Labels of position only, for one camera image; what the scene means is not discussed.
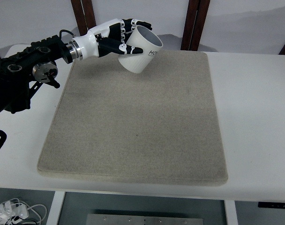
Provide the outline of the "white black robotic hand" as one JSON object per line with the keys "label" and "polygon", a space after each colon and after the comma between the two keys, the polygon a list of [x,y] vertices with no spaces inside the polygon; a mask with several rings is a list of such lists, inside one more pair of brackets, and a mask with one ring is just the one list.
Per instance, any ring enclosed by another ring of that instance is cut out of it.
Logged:
{"label": "white black robotic hand", "polygon": [[131,18],[113,19],[89,29],[84,36],[73,38],[70,44],[80,60],[91,56],[103,57],[109,53],[142,54],[142,48],[126,44],[138,26],[152,30],[152,25],[145,21]]}

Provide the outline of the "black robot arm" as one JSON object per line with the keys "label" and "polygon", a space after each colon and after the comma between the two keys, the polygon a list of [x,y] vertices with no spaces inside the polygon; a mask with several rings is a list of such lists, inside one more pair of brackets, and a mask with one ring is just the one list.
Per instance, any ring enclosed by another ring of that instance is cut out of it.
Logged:
{"label": "black robot arm", "polygon": [[67,64],[76,58],[75,50],[58,35],[32,42],[29,47],[0,59],[0,112],[30,109],[30,100],[42,84],[58,89],[56,60]]}

